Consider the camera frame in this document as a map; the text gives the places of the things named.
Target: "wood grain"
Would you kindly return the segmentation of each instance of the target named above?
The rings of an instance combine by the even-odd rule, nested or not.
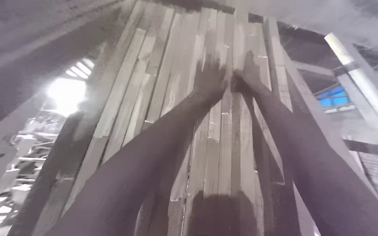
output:
[[[129,20],[123,28],[123,33],[121,34],[121,37],[118,40],[113,55],[111,59],[107,62],[104,73],[100,79],[101,81],[112,81],[111,83],[105,83],[105,85],[108,86],[106,94],[108,94],[108,91],[112,89],[112,85],[115,79],[117,80],[117,75],[120,70],[120,67],[118,65],[121,65],[123,59],[125,58],[126,49],[131,43],[132,36],[136,30],[136,25],[138,24],[138,21],[141,18],[141,15],[144,11],[143,7],[144,5],[142,5],[140,2],[137,2],[135,4],[132,13],[129,16]],[[83,163],[81,164],[81,168],[78,172],[76,181],[71,190],[71,194],[69,195],[68,201],[66,202],[63,212],[66,212],[66,210],[71,206],[71,204],[75,201],[77,194],[81,191],[87,179],[89,179],[91,175],[97,170],[100,158],[102,157],[102,153],[105,149],[109,135],[101,135],[101,131],[104,126],[105,121],[100,119],[96,127],[96,130],[100,130],[100,134],[97,135],[96,132],[94,132],[93,134],[90,146],[88,147]]]
[[[211,15],[211,10],[202,8],[201,14],[199,16],[199,25],[197,30],[197,40],[196,46],[197,49],[195,52],[198,55],[194,55],[194,58],[203,60],[204,55],[204,46],[206,42],[206,31],[208,19]],[[195,76],[194,67],[192,67],[191,75]],[[193,201],[196,194],[203,190],[204,184],[204,175],[205,175],[205,152],[206,152],[206,138],[208,132],[208,122],[209,116],[207,115],[203,120],[197,121],[198,129],[195,131],[194,140],[192,143],[192,153],[190,159],[190,175],[187,187],[186,195],[186,207],[184,212],[184,222],[183,222],[183,232],[184,236],[190,235],[190,230],[193,230],[192,223],[192,210],[193,210]]]
[[[150,3],[147,6],[147,9],[150,10],[149,12],[146,12],[146,16],[151,20],[148,31],[151,31],[151,33],[150,35],[145,35],[144,42],[142,43],[136,59],[137,61],[135,67],[133,68],[134,71],[132,72],[132,76],[123,96],[122,104],[119,108],[113,131],[110,134],[103,162],[107,161],[122,147],[123,140],[131,120],[132,111],[134,110],[135,102],[138,97],[138,91],[141,88],[144,78],[148,77],[145,70],[148,66],[151,51],[154,48],[154,43],[157,37],[155,32],[158,33],[158,28],[160,28],[163,19],[163,11],[161,10],[161,7],[161,5],[155,5],[154,3]]]
[[[180,13],[176,13],[170,29],[170,36],[164,52],[163,61],[161,62],[157,83],[155,84],[154,94],[151,99],[150,109],[146,119],[148,123],[153,123],[160,117],[165,91],[167,89],[167,83],[170,77],[170,70],[173,65],[175,50],[178,46],[177,39],[179,37],[181,24],[182,15]]]

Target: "lumber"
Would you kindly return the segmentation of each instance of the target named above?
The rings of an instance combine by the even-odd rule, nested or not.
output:
[[[118,72],[120,70],[120,66],[125,58],[125,53],[128,48],[128,46],[131,43],[131,40],[133,38],[134,32],[136,30],[136,25],[139,22],[139,19],[142,16],[142,13],[144,11],[144,5],[137,1],[135,4],[132,13],[129,16],[129,19],[123,28],[123,32],[121,34],[121,37],[118,40],[118,43],[114,49],[113,55],[111,59],[107,62],[106,68],[102,74],[102,77],[100,80],[111,80],[111,83],[106,83],[106,86],[108,86],[108,90],[105,92],[107,97],[107,102],[109,100],[113,99],[111,98],[113,88],[112,86],[116,83],[116,80],[118,80]],[[107,108],[103,109],[103,113],[107,113]],[[105,126],[105,119],[102,119],[100,117],[100,120],[98,121],[96,131],[99,129],[99,132],[94,132],[93,138],[90,142],[90,145],[88,147],[87,153],[84,157],[84,160],[81,164],[81,168],[78,172],[78,175],[76,177],[76,181],[74,183],[74,186],[71,190],[71,194],[68,198],[68,201],[64,207],[64,211],[71,206],[71,204],[74,202],[77,194],[81,191],[82,187],[84,186],[85,182],[91,177],[91,175],[94,174],[94,172],[97,170],[97,167],[100,162],[100,158],[102,157],[102,153],[105,149],[106,143],[108,141],[108,136],[110,134],[110,130],[107,133],[107,135],[102,135],[102,130]]]
[[[189,92],[187,81],[190,66],[188,65],[192,61],[198,22],[199,13],[183,14],[181,31],[179,37],[176,38],[181,46],[174,52],[175,57],[161,110],[162,116],[178,105]],[[156,194],[155,205],[158,207],[152,217],[150,235],[176,235],[181,232],[191,141],[192,137],[186,137],[177,151],[173,166],[169,167],[170,170],[162,176],[160,188]]]
[[[161,5],[154,5],[154,3],[150,3],[147,6],[147,9],[149,10],[148,12],[146,12],[146,14],[148,16],[153,15],[152,17],[150,16],[150,19],[152,18],[152,20],[150,22],[149,31],[152,28],[158,29],[161,25],[163,12],[161,11],[160,7]],[[144,42],[142,43],[141,49],[136,59],[137,62],[135,64],[135,67],[133,68],[134,71],[129,80],[129,84],[126,87],[125,94],[123,95],[123,100],[116,117],[113,131],[110,134],[103,162],[106,162],[122,147],[122,143],[131,119],[132,110],[134,109],[134,105],[138,97],[138,91],[141,88],[142,81],[146,77],[145,70],[148,66],[148,61],[150,59],[151,51],[154,48],[155,40],[156,34],[154,33],[152,33],[151,35],[147,34],[144,38]]]
[[[154,48],[150,54],[150,61],[145,71],[142,86],[138,92],[137,102],[135,104],[131,122],[129,123],[128,130],[126,131],[125,140],[123,141],[122,146],[141,132],[145,117],[147,115],[148,105],[150,104],[151,95],[156,82],[157,70],[162,59],[167,35],[169,33],[171,21],[174,15],[173,8],[165,8],[164,10],[163,21],[158,29],[159,32],[155,40]]]
[[[187,22],[184,22],[182,25],[185,31],[181,34],[181,51],[179,52],[179,56],[177,58],[175,57],[175,63],[173,64],[174,68],[171,71],[169,84],[167,86],[166,99],[163,104],[164,112],[178,105],[181,100],[183,100],[190,92],[192,92],[192,89],[188,88],[188,82],[193,81],[193,79],[189,79],[190,70],[193,68],[193,66],[196,67],[196,64],[191,65],[191,63],[193,63],[193,48],[195,44],[195,36],[198,29],[200,14],[197,12],[190,14],[187,13],[185,17],[187,17],[188,19]],[[173,84],[173,81],[176,80],[178,82],[177,87],[173,88],[170,85]],[[182,159],[181,157],[177,158],[178,161],[176,161],[175,172],[172,176],[174,183],[171,187],[170,202],[168,205],[169,221],[167,232],[167,235],[170,236],[179,235],[182,230],[189,159],[192,151],[192,139],[193,132],[191,132],[187,136],[185,143],[182,145],[182,147],[180,147],[181,149],[183,149],[182,151],[180,151],[183,155],[183,161],[180,161]]]
[[[230,84],[233,74],[233,15],[225,14],[224,29],[224,64],[226,75],[224,79]],[[219,144],[219,164],[218,164],[218,195],[231,196],[231,152],[232,152],[232,103],[233,95],[230,87],[227,87],[221,101],[221,121],[220,121],[220,144]],[[221,223],[222,236],[230,236],[233,228],[232,215],[228,212],[228,201],[219,199],[218,201],[218,222]]]
[[[163,61],[161,62],[157,83],[155,84],[154,94],[151,99],[150,110],[148,111],[146,119],[148,123],[154,123],[160,117],[165,91],[167,89],[173,59],[175,57],[175,50],[178,46],[177,39],[179,37],[181,24],[182,15],[180,13],[176,13],[170,29],[170,36],[164,52]]]
[[[180,33],[180,28],[182,24],[181,13],[175,13],[173,17],[173,22],[171,24],[170,31],[167,31],[161,37],[165,40],[164,42],[159,42],[163,44],[165,50],[157,50],[153,53],[153,59],[158,62],[158,64],[149,64],[147,68],[147,73],[157,76],[157,82],[155,84],[154,93],[150,102],[150,108],[148,110],[148,115],[142,129],[146,129],[151,123],[155,122],[160,118],[161,108],[165,96],[165,90],[167,87],[171,66],[173,64],[173,58],[175,53],[175,48],[177,47],[177,40]],[[147,198],[143,202],[139,215],[137,218],[137,224],[135,229],[135,236],[145,236],[149,235],[149,232],[155,231],[152,229],[154,225],[151,223],[152,213],[156,189],[153,189],[151,193],[148,194]]]
[[[199,16],[199,25],[196,34],[194,59],[192,61],[191,77],[195,76],[196,62],[202,61],[204,57],[204,50],[206,45],[206,31],[208,19],[211,15],[211,9],[202,8]],[[186,194],[186,207],[184,212],[183,232],[184,236],[189,234],[190,225],[192,222],[192,207],[196,194],[203,190],[204,174],[205,174],[205,149],[206,137],[208,131],[208,118],[204,118],[200,123],[198,129],[194,133],[192,143],[192,153],[190,158],[190,175]]]
[[[282,45],[279,40],[278,26],[276,20],[272,17],[264,19],[265,43],[268,49],[268,59],[271,77],[272,92],[292,111],[290,93],[288,92],[287,76],[285,72],[284,57],[282,54]]]
[[[77,138],[70,138],[69,141],[65,141],[69,143],[68,148],[59,147],[59,151],[52,149],[49,154],[63,159],[65,163],[58,163],[60,160],[54,158],[53,165],[45,164],[45,167],[40,171],[39,180],[34,183],[34,188],[38,190],[31,190],[31,193],[35,194],[30,194],[29,200],[24,203],[25,209],[29,210],[23,210],[20,213],[18,216],[19,223],[12,227],[11,235],[43,235],[60,217],[114,82],[114,76],[102,73],[113,65],[111,62],[113,57],[108,49],[114,47],[114,42],[118,38],[122,46],[125,43],[125,40],[121,40],[123,38],[122,32],[126,31],[123,21],[130,17],[133,7],[133,3],[124,6],[122,13],[118,17],[115,35],[105,45],[102,56],[96,63],[97,68],[89,78],[90,83],[87,88],[89,100],[82,105],[84,114],[74,134]]]

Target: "wooden plank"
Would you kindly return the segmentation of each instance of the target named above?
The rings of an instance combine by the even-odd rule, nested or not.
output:
[[[224,79],[231,82],[233,75],[233,35],[234,35],[233,15],[225,14],[224,32],[224,54],[225,66],[227,69]],[[233,95],[230,86],[224,92],[221,101],[221,130],[220,130],[220,152],[218,166],[218,195],[231,196],[231,152],[232,152],[232,103]],[[229,202],[225,199],[218,200],[218,222],[221,223],[222,231],[220,235],[230,236],[233,228],[233,215],[235,214],[228,207]]]
[[[67,119],[58,136],[58,144],[55,142],[50,159],[40,171],[11,235],[43,235],[60,217],[113,83],[113,78],[99,78],[109,56],[110,53],[102,53],[97,60],[87,87],[89,99],[81,105],[81,113]]]
[[[148,105],[150,104],[151,95],[155,85],[157,70],[162,59],[165,41],[167,40],[167,35],[169,33],[171,21],[174,15],[174,9],[172,8],[164,8],[163,11],[163,21],[158,29],[159,32],[157,33],[154,48],[150,54],[150,61],[145,71],[145,77],[141,88],[138,92],[138,98],[132,113],[131,122],[129,123],[128,130],[126,131],[126,136],[122,146],[127,144],[133,137],[137,136],[139,132],[141,132],[145,117],[147,115]],[[150,67],[155,68],[154,74],[148,73]]]
[[[170,32],[173,16],[174,16],[174,9],[167,8],[165,11],[163,22],[161,24],[161,29],[158,33],[157,40],[154,45],[154,49],[150,55],[150,62],[148,64],[147,70],[145,71],[147,74],[150,75],[150,78],[148,79],[149,81],[146,84],[146,86],[143,88],[144,90],[150,90],[150,94],[146,94],[144,92],[144,97],[142,98],[143,101],[142,101],[141,109],[139,111],[137,123],[135,126],[135,135],[137,135],[137,133],[139,133],[139,131],[142,130],[143,125],[144,125],[145,115],[147,113],[148,105],[150,103],[150,98],[154,89],[154,83],[157,78],[158,68],[160,67],[160,63],[164,55],[164,48],[167,43],[168,34]],[[125,142],[128,136],[130,135],[128,134],[128,131],[127,131],[124,144],[126,144]],[[138,217],[136,220],[137,223],[135,226],[134,236],[145,236],[148,234],[148,227],[150,225],[151,212],[152,212],[153,205],[154,205],[154,193],[150,192],[139,210]]]
[[[132,13],[129,16],[129,20],[127,21],[125,28],[123,29],[123,33],[118,40],[118,44],[115,47],[113,55],[106,65],[106,68],[100,80],[112,81],[111,83],[106,83],[108,89],[107,91],[110,91],[112,89],[112,85],[114,84],[113,82],[115,80],[118,80],[118,72],[120,70],[119,65],[122,64],[125,58],[125,53],[133,38],[134,32],[136,30],[136,25],[138,24],[139,19],[141,18],[142,13],[144,12],[144,6],[145,5],[140,3],[139,1],[135,4]],[[113,99],[111,98],[111,94],[108,95],[107,99]],[[107,113],[107,109],[108,108],[104,108],[103,113]],[[81,164],[81,168],[78,172],[76,181],[71,190],[71,194],[68,198],[68,201],[66,202],[63,212],[66,212],[66,210],[75,201],[77,194],[81,191],[87,179],[91,177],[91,175],[96,171],[99,165],[100,158],[102,157],[103,150],[105,149],[106,143],[108,141],[108,136],[110,134],[109,131],[107,135],[102,135],[102,130],[104,129],[104,126],[105,119],[101,120],[100,118],[96,127],[96,130],[99,129],[99,132],[94,132],[93,134],[93,138],[90,142],[85,158]]]
[[[163,99],[165,96],[165,90],[167,86],[167,82],[169,79],[169,74],[171,70],[171,66],[173,63],[174,52],[175,48],[177,47],[177,40],[179,37],[180,27],[182,24],[182,15],[180,13],[175,13],[173,17],[173,22],[169,31],[165,31],[164,28],[162,30],[162,34],[160,38],[164,41],[159,42],[160,45],[164,44],[165,50],[157,50],[153,52],[153,60],[151,62],[156,61],[156,63],[150,63],[147,68],[147,73],[157,76],[158,68],[160,67],[160,71],[157,76],[157,82],[155,85],[155,90],[153,93],[153,97],[150,103],[150,109],[148,111],[147,119],[142,127],[142,129],[147,128],[151,123],[155,122],[160,117],[161,107],[163,104]],[[147,196],[144,203],[141,206],[141,209],[138,214],[136,229],[135,229],[135,236],[146,236],[149,234],[150,231],[149,227],[152,227],[151,224],[151,216],[152,210],[154,207],[155,202],[155,189]]]
[[[189,79],[189,76],[191,75],[190,70],[192,68],[196,68],[196,63],[194,63],[192,58],[194,57],[195,36],[198,29],[200,14],[195,12],[186,14],[186,16],[188,17],[188,21],[186,24],[184,23],[182,25],[185,31],[181,34],[181,51],[179,53],[179,56],[175,58],[175,63],[173,65],[174,68],[171,73],[167,91],[169,90],[169,88],[173,89],[172,87],[170,87],[172,81],[178,80],[178,87],[174,88],[174,92],[169,96],[167,96],[166,94],[166,99],[163,104],[163,109],[165,111],[168,110],[169,107],[175,107],[176,105],[178,105],[181,100],[183,100],[190,92],[192,92],[192,89],[188,88],[188,82],[193,83],[194,81],[193,79]],[[182,155],[184,155],[183,161],[177,161],[176,163],[176,172],[174,173],[176,179],[174,180],[173,186],[171,188],[170,202],[168,206],[169,221],[167,235],[169,236],[180,235],[182,231],[189,159],[192,152],[192,135],[193,134],[190,134],[189,137],[187,137],[187,140],[185,140],[186,143],[184,143],[181,147],[183,148],[183,150],[181,151]]]
[[[164,115],[186,97],[188,92],[188,76],[192,61],[195,33],[198,26],[199,13],[183,15],[179,37],[176,40],[181,47],[176,48],[170,79],[164,96],[161,115]],[[156,210],[152,215],[150,235],[177,235],[181,232],[184,201],[186,198],[186,182],[188,161],[192,137],[184,142],[177,151],[176,162],[163,174],[160,187],[156,193]]]
[[[225,15],[218,14],[217,11],[212,10],[208,18],[208,25],[205,37],[204,55],[210,55],[212,58],[220,59],[220,65],[224,64],[224,26]],[[203,195],[202,204],[192,205],[193,211],[201,212],[197,216],[198,224],[195,225],[196,233],[198,235],[216,235],[218,232],[218,216],[215,211],[218,209],[218,201],[216,200],[218,194],[218,165],[219,165],[219,144],[220,144],[220,126],[221,126],[221,102],[215,104],[206,118],[207,136],[199,137],[198,142],[205,142],[205,153],[202,158],[204,166],[203,179]],[[197,175],[196,169],[191,169],[191,174]]]
[[[150,3],[147,6],[147,9],[149,9],[146,13],[147,18],[148,16],[152,15],[152,17],[149,17],[150,20],[152,19],[149,29],[151,31],[152,28],[158,29],[161,25],[163,14],[160,7],[161,5],[154,5],[154,3]],[[113,127],[112,134],[110,134],[109,142],[103,158],[103,163],[109,160],[122,147],[122,143],[131,119],[132,111],[138,97],[138,91],[144,78],[149,77],[149,75],[146,75],[145,70],[148,66],[150,54],[154,48],[156,37],[157,35],[155,33],[151,33],[151,35],[146,35],[144,38],[144,42],[142,43],[141,50],[139,51],[137,57],[135,68],[133,68],[134,72],[132,73],[132,76],[129,80],[129,84],[123,96],[122,104],[116,117],[115,126]]]
[[[279,39],[278,26],[274,18],[265,18],[263,33],[269,58],[270,84],[272,91],[274,92],[276,89],[278,89],[278,92],[275,94],[278,95],[281,102],[292,111],[291,97],[288,91],[287,76],[285,71],[285,61],[282,54],[283,48]],[[273,168],[272,162],[269,162],[272,181],[271,196],[273,196],[272,215],[276,220],[275,224],[271,225],[273,228],[267,227],[265,230],[272,230],[276,234],[287,234],[290,232],[293,235],[299,235],[301,234],[299,225],[310,224],[312,219],[302,217],[302,222],[299,222],[299,212],[297,211],[297,206],[303,206],[304,204],[296,203],[294,185],[287,167],[283,164],[281,156],[276,150],[275,143],[272,140],[270,133],[268,133],[268,128],[263,126],[263,130],[266,131],[266,134],[264,133],[264,139],[267,141],[270,153],[272,153],[274,156],[274,160],[278,166],[277,168]]]
[[[215,58],[220,60],[220,67],[226,61],[224,48],[225,34],[225,13],[218,12],[216,18],[216,42]],[[218,194],[218,166],[220,163],[220,136],[221,136],[221,101],[215,104],[210,110],[210,120],[208,126],[204,197]]]
[[[198,31],[195,40],[195,50],[192,61],[191,77],[195,76],[195,66],[197,61],[203,60],[205,36],[207,30],[207,22],[211,13],[211,9],[202,8],[199,16]],[[192,153],[190,159],[190,175],[186,194],[186,207],[184,212],[183,222],[183,236],[189,235],[193,231],[193,218],[192,210],[193,203],[198,192],[203,190],[204,173],[205,173],[205,149],[206,149],[206,137],[208,132],[208,118],[204,118],[200,123],[198,129],[194,134],[194,140],[192,143]]]
[[[102,56],[96,62],[97,68],[89,78],[89,86],[87,87],[89,100],[82,105],[83,111],[87,111],[84,112],[75,131],[74,142],[70,142],[71,138],[68,141],[69,147],[62,149],[62,153],[55,152],[53,149],[50,153],[50,155],[59,156],[60,158],[64,158],[65,156],[68,156],[68,158],[64,159],[64,163],[56,163],[56,160],[54,160],[53,165],[46,163],[47,167],[43,167],[40,171],[40,176],[43,177],[40,177],[40,180],[36,181],[34,184],[37,188],[36,193],[38,194],[30,194],[30,200],[25,202],[25,205],[30,205],[31,207],[29,209],[33,209],[34,212],[27,210],[22,211],[21,214],[24,214],[24,217],[28,219],[22,219],[22,216],[19,215],[18,220],[20,224],[13,226],[13,232],[10,234],[43,235],[60,217],[115,78],[114,76],[109,76],[109,74],[102,73],[106,71],[106,68],[109,68],[109,65],[112,65],[108,62],[112,61],[112,54],[109,49],[114,47],[121,33],[126,31],[123,22],[129,17],[133,6],[134,4],[127,4],[126,7],[123,8],[122,14],[118,17],[116,24],[117,30],[105,45]]]
[[[176,13],[171,26],[170,36],[164,52],[163,61],[161,62],[157,83],[155,84],[154,94],[151,99],[150,110],[148,111],[146,119],[148,123],[154,123],[160,117],[165,91],[170,77],[170,70],[175,56],[174,53],[178,46],[177,39],[179,37],[181,24],[182,15],[180,13]]]
[[[270,74],[278,78],[278,80],[271,80],[272,92],[279,97],[281,102],[292,111],[290,94],[288,92],[287,76],[284,66],[284,57],[282,54],[282,46],[279,40],[278,26],[276,20],[272,17],[265,17],[264,31],[266,47],[268,50]]]

